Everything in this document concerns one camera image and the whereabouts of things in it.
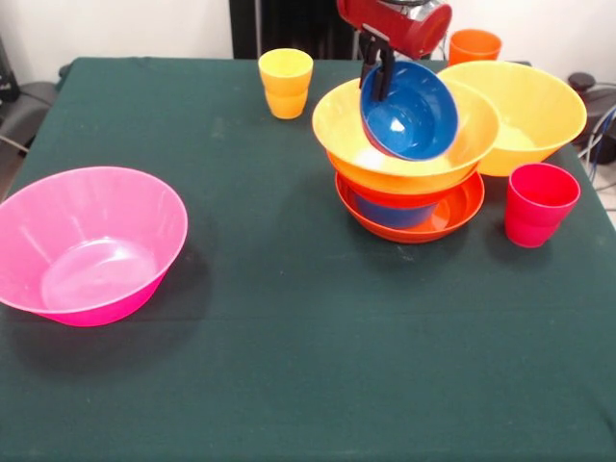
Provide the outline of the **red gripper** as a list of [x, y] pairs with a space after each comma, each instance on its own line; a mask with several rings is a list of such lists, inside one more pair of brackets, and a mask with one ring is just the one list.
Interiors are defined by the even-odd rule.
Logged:
[[336, 6], [341, 18], [359, 32], [360, 87], [374, 70], [369, 89], [375, 101], [389, 94], [395, 52], [412, 60], [431, 54], [452, 19], [452, 7], [445, 1], [339, 0]]

